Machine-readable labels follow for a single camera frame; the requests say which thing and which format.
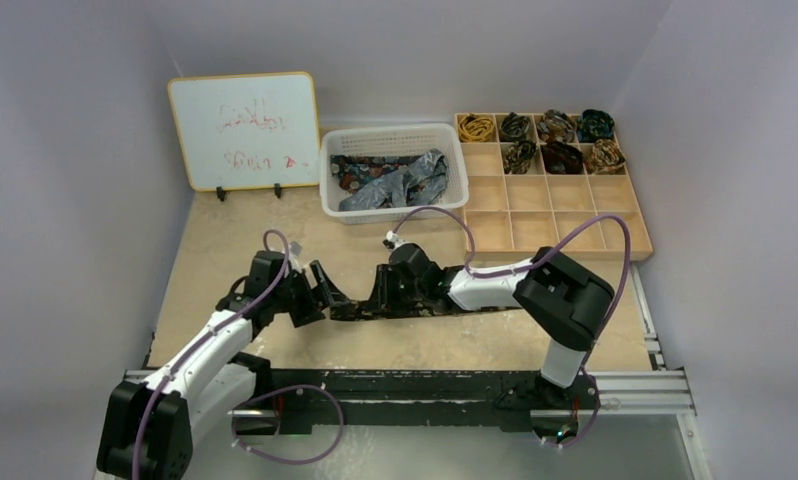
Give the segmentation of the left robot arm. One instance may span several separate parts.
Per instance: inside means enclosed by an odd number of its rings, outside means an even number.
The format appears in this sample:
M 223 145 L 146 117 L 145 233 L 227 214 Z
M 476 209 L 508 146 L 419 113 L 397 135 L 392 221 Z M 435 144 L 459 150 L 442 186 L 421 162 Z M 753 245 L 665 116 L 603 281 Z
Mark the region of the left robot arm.
M 268 360 L 243 350 L 279 314 L 305 326 L 350 304 L 319 262 L 302 268 L 288 250 L 258 251 L 248 274 L 172 359 L 112 390 L 97 470 L 121 479 L 180 479 L 195 446 L 231 409 L 268 404 L 279 413 L 284 397 L 297 393 L 325 398 L 343 420 L 339 400 L 325 387 L 303 380 L 281 386 Z

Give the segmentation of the black floral tie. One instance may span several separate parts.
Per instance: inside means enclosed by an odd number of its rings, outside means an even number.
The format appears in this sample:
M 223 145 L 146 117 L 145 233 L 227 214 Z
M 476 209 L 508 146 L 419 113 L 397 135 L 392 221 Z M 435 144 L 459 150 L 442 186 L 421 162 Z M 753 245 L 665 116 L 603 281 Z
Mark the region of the black floral tie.
M 363 321 L 375 321 L 375 320 L 363 320 L 362 319 L 362 302 L 366 300 L 350 300 L 350 308 L 344 312 L 343 316 L 335 314 L 334 318 L 331 320 L 334 321 L 341 321 L 341 322 L 363 322 Z M 451 316 L 467 316 L 473 314 L 482 314 L 482 313 L 499 313 L 505 312 L 509 310 L 516 310 L 514 306 L 505 306 L 505 307 L 482 307 L 479 310 L 464 310 L 459 308 L 455 304 L 446 303 L 446 304 L 435 304 L 434 306 L 431 305 L 430 310 L 423 310 L 423 311 L 411 311 L 411 312 L 399 312 L 399 317 L 394 319 L 412 319 L 412 318 L 430 318 L 430 317 L 451 317 Z

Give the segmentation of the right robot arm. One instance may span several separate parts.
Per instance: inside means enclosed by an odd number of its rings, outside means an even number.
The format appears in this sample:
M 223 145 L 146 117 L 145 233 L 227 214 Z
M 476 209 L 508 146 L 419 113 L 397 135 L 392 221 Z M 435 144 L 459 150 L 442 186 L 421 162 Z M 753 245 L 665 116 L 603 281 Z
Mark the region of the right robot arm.
M 616 302 L 612 286 L 572 258 L 542 247 L 526 260 L 473 273 L 441 267 L 414 243 L 395 248 L 379 266 L 355 320 L 464 315 L 520 309 L 550 337 L 536 381 L 539 399 L 559 407 L 576 391 L 584 366 Z

